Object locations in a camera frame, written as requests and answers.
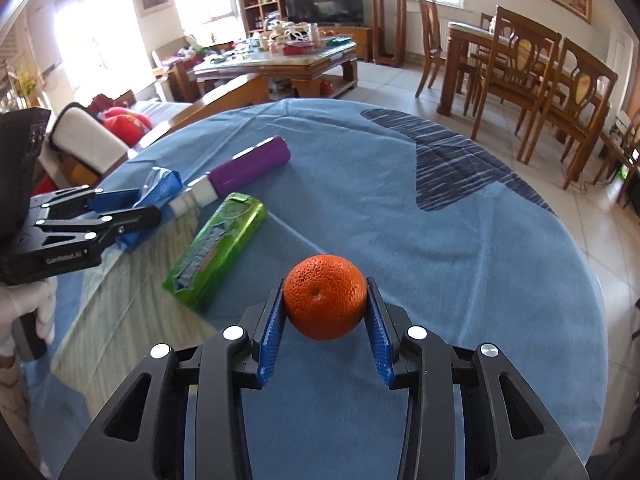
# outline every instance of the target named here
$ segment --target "television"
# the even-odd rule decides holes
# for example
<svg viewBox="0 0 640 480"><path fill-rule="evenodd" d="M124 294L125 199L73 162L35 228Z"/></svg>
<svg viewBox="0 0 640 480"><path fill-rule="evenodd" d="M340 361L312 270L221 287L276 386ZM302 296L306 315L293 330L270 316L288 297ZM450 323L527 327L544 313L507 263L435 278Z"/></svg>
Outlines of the television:
<svg viewBox="0 0 640 480"><path fill-rule="evenodd" d="M364 25L362 0L285 0L292 22Z"/></svg>

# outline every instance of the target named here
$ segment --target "orange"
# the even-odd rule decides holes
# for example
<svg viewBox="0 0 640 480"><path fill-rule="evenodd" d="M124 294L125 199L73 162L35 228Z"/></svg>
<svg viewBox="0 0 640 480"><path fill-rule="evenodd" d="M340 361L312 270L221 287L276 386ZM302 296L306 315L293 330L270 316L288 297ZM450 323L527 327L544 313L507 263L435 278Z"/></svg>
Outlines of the orange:
<svg viewBox="0 0 640 480"><path fill-rule="evenodd" d="M362 319L367 283L349 260L318 254L297 264L282 291L289 320L312 339L335 339Z"/></svg>

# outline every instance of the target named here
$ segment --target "latex glove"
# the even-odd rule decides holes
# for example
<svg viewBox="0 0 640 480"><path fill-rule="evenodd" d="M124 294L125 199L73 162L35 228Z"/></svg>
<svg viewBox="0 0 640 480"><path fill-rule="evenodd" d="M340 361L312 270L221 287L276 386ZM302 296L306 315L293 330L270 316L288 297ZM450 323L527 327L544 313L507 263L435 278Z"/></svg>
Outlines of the latex glove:
<svg viewBox="0 0 640 480"><path fill-rule="evenodd" d="M29 312L36 312L36 334L47 344L53 343L55 336L54 309L58 279L47 278L39 282L23 285L0 283L0 356L14 354L15 344L11 327L16 319Z"/></svg>

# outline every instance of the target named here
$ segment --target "purple foam roller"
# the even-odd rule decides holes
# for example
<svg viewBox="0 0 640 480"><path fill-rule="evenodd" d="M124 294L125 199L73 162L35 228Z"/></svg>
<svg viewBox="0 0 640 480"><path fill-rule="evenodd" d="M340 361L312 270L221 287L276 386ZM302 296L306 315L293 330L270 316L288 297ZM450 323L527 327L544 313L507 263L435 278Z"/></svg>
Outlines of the purple foam roller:
<svg viewBox="0 0 640 480"><path fill-rule="evenodd" d="M291 152L284 139L270 137L213 168L208 175L209 181L217 195L224 198L290 158Z"/></svg>

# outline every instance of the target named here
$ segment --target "blue tablecloth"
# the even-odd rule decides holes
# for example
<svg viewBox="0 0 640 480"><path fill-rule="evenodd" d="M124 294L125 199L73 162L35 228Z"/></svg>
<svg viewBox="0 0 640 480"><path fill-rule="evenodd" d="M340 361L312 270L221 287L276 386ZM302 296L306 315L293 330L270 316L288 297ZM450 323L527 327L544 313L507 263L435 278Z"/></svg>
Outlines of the blue tablecloth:
<svg viewBox="0 0 640 480"><path fill-rule="evenodd" d="M264 202L269 215L202 322L216 329L238 322L295 263L338 254L375 277L383 297L414 323L450 344L497 344L586 460L607 385L598 283L544 201L465 137L369 105L285 100L188 126L123 165L103 187L140 186L153 166L189 181L274 135L287 141L290 163L242 190ZM216 205L202 212L200 224ZM89 291L89 271L60 277L56 341L47 358L27 366L34 429L55 473L89 424L92 401L52 367L70 366L71 357L60 357L63 347L91 335L89 321L78 324L82 306L105 294L110 269L132 256L110 258ZM153 294L163 294L156 290L162 279L151 279ZM153 299L146 301L151 311ZM150 314L145 328L153 333L156 322L162 320ZM92 360L105 359L110 348L105 343ZM262 391L245 392L243 404L256 480L397 475L406 393L388 391L376 375L362 324L329 342L287 325L273 377ZM460 467L456 476L462 473Z"/></svg>

